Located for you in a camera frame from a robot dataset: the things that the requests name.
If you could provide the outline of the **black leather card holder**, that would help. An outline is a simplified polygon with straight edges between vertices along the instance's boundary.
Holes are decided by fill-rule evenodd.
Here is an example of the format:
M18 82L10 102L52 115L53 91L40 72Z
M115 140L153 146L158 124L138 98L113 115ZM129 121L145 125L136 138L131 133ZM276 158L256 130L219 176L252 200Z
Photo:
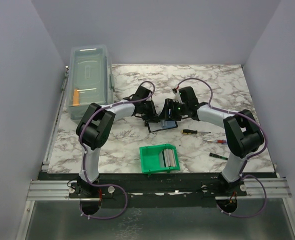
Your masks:
M178 127L177 122L174 120L145 121L144 124L150 133L175 129Z

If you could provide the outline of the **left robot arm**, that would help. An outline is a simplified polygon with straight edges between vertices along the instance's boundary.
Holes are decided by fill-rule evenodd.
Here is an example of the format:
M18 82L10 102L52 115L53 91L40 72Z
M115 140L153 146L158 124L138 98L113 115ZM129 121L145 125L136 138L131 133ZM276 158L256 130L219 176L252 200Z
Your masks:
M151 102L155 85L150 81L144 83L151 84L153 90L149 90L141 84L133 95L119 102L108 105L90 104L77 126L76 133L83 148L82 166L79 173L80 179L83 181L81 192L88 198L94 197L98 189L103 187L114 187L122 192L125 191L122 187L113 183L95 183L99 177L100 151L106 143L115 121L135 115L136 110L145 103Z

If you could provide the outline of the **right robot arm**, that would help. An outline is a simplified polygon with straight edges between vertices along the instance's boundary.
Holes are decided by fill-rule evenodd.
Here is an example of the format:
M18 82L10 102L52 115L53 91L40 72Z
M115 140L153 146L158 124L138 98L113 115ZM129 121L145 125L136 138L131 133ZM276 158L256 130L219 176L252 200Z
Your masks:
M230 112L199 102L192 87L174 88L175 98L167 98L160 120L180 121L184 116L199 122L206 122L225 130L230 154L227 163L218 176L217 189L223 196L235 191L250 153L254 153L264 143L263 134L249 110Z

